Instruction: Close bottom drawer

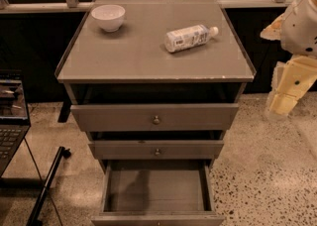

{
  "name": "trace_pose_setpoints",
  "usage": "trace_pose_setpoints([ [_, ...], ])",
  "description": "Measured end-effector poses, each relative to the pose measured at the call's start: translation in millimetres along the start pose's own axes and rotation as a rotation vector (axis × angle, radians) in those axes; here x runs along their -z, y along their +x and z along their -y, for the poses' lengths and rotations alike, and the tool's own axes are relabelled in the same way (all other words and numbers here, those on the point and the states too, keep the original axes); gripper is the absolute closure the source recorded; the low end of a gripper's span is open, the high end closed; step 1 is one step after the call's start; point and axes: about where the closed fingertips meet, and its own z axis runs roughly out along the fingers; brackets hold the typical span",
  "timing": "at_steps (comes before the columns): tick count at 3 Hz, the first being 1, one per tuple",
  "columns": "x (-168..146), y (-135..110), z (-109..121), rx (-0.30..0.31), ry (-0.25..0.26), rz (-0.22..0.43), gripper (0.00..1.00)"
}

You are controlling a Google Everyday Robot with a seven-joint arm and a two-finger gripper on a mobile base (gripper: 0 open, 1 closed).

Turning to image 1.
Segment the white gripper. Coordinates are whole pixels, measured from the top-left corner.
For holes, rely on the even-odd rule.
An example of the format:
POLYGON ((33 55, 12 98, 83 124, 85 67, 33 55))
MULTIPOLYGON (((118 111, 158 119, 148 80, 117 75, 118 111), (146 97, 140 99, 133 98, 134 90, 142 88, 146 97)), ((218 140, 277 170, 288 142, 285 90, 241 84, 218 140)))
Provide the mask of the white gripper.
POLYGON ((293 55, 286 63, 278 62, 271 81, 265 115, 270 120, 288 116, 317 78, 317 57, 293 55))

